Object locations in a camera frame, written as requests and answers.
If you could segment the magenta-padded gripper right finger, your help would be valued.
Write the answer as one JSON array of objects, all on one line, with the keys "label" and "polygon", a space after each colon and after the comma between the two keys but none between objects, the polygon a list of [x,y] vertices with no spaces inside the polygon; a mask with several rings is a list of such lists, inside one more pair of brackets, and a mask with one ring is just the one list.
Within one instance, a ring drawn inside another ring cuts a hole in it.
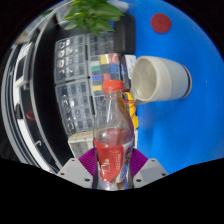
[{"label": "magenta-padded gripper right finger", "polygon": [[133,149],[128,171],[129,189],[146,186],[167,175],[167,171],[157,159],[148,159],[140,151]]}]

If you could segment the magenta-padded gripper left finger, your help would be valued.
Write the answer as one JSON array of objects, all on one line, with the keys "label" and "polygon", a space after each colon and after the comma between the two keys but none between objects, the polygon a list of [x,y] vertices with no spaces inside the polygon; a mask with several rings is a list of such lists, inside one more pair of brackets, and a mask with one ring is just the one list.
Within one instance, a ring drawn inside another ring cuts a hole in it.
[{"label": "magenta-padded gripper left finger", "polygon": [[80,158],[70,158],[58,172],[58,176],[84,188],[98,186],[98,164],[96,149],[92,148]]}]

